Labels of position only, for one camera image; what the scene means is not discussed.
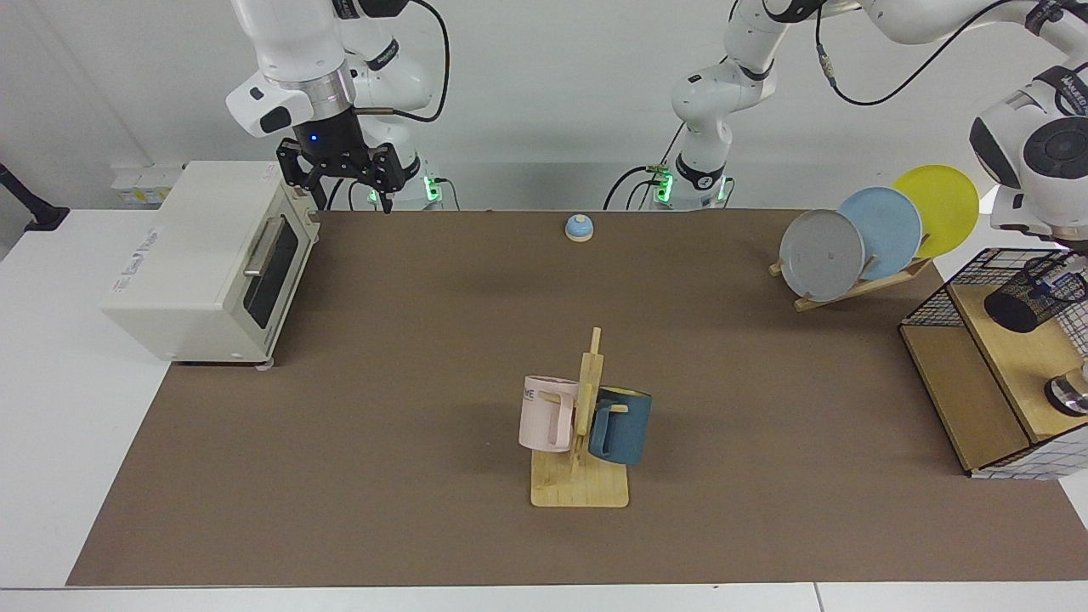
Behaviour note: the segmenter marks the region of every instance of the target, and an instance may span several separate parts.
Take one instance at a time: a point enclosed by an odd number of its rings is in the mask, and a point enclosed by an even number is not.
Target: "wooden mug holder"
[[[926,241],[928,238],[929,238],[929,234],[926,234],[922,238],[922,244],[926,244]],[[868,270],[869,267],[871,267],[874,262],[876,262],[876,260],[877,260],[877,257],[875,255],[873,257],[870,257],[869,260],[866,261],[865,266],[862,268],[862,273],[864,274],[865,271]],[[854,297],[866,295],[866,294],[873,293],[875,291],[880,291],[882,289],[888,289],[889,286],[894,286],[894,285],[898,285],[898,284],[901,284],[901,283],[905,283],[907,281],[914,280],[918,274],[920,274],[932,262],[934,262],[934,259],[931,257],[930,258],[915,258],[913,261],[911,261],[911,264],[906,268],[903,268],[902,271],[900,271],[899,273],[892,274],[892,276],[890,276],[890,277],[888,277],[886,279],[880,279],[880,280],[877,280],[877,281],[861,281],[861,280],[857,281],[857,283],[854,284],[853,289],[851,289],[849,292],[846,292],[841,297],[838,297],[836,299],[831,299],[831,301],[828,301],[828,302],[813,302],[812,294],[806,294],[803,297],[801,297],[801,299],[798,299],[798,301],[795,301],[793,303],[793,308],[798,313],[804,313],[806,310],[813,310],[815,308],[820,308],[823,306],[827,306],[828,304],[834,304],[837,302],[843,302],[845,299],[851,299],[851,298],[854,298]],[[772,264],[770,266],[770,269],[768,271],[770,272],[770,276],[772,276],[772,277],[780,277],[780,276],[782,276],[782,260],[779,259],[778,261],[776,261],[775,264]]]
[[[590,454],[590,428],[596,409],[605,357],[601,328],[593,328],[590,352],[582,354],[574,401],[574,441],[565,453],[533,451],[530,497],[536,507],[627,507],[627,466]],[[613,406],[623,412],[626,406]]]

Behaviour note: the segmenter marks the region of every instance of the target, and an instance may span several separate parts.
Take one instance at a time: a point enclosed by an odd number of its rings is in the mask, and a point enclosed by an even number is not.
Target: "mug rack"
[[[590,351],[582,354],[574,401],[574,440],[565,453],[533,451],[531,499],[536,507],[627,507],[630,503],[627,466],[590,454],[590,427],[601,390],[605,356],[601,328],[593,328]],[[626,406],[615,405],[613,412]]]

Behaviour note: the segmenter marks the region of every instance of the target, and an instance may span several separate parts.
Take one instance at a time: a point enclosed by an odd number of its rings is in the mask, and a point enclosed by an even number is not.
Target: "blue mug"
[[[652,400],[640,391],[602,387],[590,431],[590,453],[623,465],[642,461]]]

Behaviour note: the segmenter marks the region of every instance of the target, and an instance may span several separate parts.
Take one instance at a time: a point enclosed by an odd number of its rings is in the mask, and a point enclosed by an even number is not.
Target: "white table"
[[[73,211],[0,261],[0,610],[1078,611],[1088,583],[398,589],[64,589],[168,364],[97,303],[153,212]],[[984,246],[1039,245],[980,230]],[[1088,522],[1088,477],[1063,482]]]

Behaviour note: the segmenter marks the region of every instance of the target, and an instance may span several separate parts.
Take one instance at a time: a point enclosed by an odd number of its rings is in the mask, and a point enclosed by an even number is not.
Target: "toaster oven handle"
[[[283,233],[286,227],[287,220],[283,217],[269,219],[264,223],[261,237],[257,241],[254,254],[249,256],[249,262],[246,264],[246,270],[243,272],[245,276],[249,278],[264,276],[264,272],[269,269],[269,265],[272,262],[272,256],[275,255],[275,245],[280,242],[280,234]]]

